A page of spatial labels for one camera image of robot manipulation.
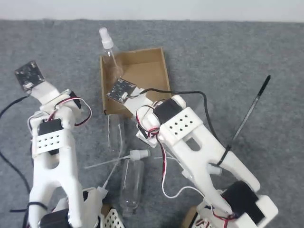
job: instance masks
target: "black circuit board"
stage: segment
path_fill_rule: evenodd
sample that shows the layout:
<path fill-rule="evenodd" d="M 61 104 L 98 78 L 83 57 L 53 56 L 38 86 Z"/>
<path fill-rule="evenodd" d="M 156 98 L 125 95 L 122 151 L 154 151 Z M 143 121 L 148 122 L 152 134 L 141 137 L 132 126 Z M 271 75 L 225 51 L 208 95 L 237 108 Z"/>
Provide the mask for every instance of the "black circuit board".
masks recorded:
<path fill-rule="evenodd" d="M 107 93 L 107 96 L 121 104 L 124 104 L 128 97 L 123 97 L 123 95 L 125 93 L 130 95 L 135 88 L 135 84 L 119 78 L 112 87 L 112 90 Z"/>
<path fill-rule="evenodd" d="M 45 81 L 35 61 L 30 61 L 15 70 L 15 75 L 25 92 Z"/>

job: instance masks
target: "cardboard tray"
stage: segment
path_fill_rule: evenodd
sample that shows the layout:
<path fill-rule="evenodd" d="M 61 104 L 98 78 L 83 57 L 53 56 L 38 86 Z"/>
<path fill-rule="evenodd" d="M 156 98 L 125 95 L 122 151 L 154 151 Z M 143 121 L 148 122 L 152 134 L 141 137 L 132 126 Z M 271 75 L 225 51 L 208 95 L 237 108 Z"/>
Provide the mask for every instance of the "cardboard tray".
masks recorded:
<path fill-rule="evenodd" d="M 136 84 L 139 88 L 170 90 L 164 53 L 161 47 L 123 52 L 118 58 L 120 58 L 123 65 L 123 79 Z M 103 58 L 100 56 L 100 76 L 104 114 L 123 114 L 124 116 L 131 118 L 132 114 L 129 110 L 106 96 L 106 92 L 109 91 L 113 85 L 106 83 L 107 74 L 104 67 Z M 171 95 L 150 91 L 148 92 L 147 97 L 152 101 L 158 101 L 168 99 Z"/>

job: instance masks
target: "spray nozzle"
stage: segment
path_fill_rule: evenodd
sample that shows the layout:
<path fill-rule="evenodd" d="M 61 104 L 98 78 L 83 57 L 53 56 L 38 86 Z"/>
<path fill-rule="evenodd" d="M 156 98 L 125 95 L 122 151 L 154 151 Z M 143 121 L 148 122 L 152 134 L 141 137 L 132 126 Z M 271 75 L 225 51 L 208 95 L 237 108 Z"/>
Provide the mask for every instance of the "spray nozzle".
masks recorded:
<path fill-rule="evenodd" d="M 114 43 L 112 41 L 112 38 L 110 37 L 110 34 L 107 30 L 107 28 L 103 27 L 99 29 L 99 34 L 101 37 L 101 42 L 105 49 L 110 49 L 114 46 Z"/>

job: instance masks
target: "robotic arm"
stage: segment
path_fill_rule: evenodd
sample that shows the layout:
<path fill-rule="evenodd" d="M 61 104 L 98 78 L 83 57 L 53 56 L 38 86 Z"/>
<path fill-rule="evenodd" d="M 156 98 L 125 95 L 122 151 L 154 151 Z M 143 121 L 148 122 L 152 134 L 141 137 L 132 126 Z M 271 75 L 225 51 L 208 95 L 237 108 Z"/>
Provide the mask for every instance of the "robotic arm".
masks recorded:
<path fill-rule="evenodd" d="M 40 111 L 28 120 L 32 133 L 34 163 L 33 188 L 29 195 L 28 221 L 32 228 L 103 227 L 100 187 L 82 190 L 78 181 L 75 140 L 71 131 L 82 108 L 76 95 L 66 90 L 59 93 L 44 80 L 35 61 L 15 71 L 23 90 L 41 102 Z M 47 205 L 54 190 L 61 186 L 66 198 L 48 213 Z"/>
<path fill-rule="evenodd" d="M 108 97 L 122 103 L 136 117 L 138 138 L 151 147 L 156 146 L 158 139 L 176 156 L 183 168 L 182 174 L 205 195 L 204 202 L 198 207 L 201 217 L 218 228 L 223 226 L 223 222 L 210 213 L 214 208 L 225 217 L 234 216 L 229 228 L 262 228 L 275 217 L 278 210 L 272 200 L 255 194 L 260 189 L 256 177 L 232 151 L 226 151 L 202 120 L 186 106 L 182 97 L 175 95 L 166 101 L 153 103 L 142 91 L 119 79 Z M 153 137 L 154 129 L 158 132 Z M 187 145 L 189 139 L 196 142 L 198 150 L 194 151 Z M 230 171 L 239 181 L 223 193 L 214 188 L 208 166 L 218 164 L 224 154 L 220 168 Z"/>

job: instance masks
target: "white spray cap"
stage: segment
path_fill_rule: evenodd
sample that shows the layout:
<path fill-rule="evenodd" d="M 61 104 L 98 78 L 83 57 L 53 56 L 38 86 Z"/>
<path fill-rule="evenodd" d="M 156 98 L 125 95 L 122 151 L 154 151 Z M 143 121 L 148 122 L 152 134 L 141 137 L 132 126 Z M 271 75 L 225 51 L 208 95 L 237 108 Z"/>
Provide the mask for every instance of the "white spray cap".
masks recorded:
<path fill-rule="evenodd" d="M 149 150 L 133 150 L 130 151 L 130 159 L 133 161 L 140 160 L 150 156 Z"/>
<path fill-rule="evenodd" d="M 110 34 L 108 33 L 108 30 L 105 27 L 99 29 L 99 34 L 101 37 L 101 42 L 105 49 L 110 49 L 114 46 L 112 38 L 110 37 Z"/>

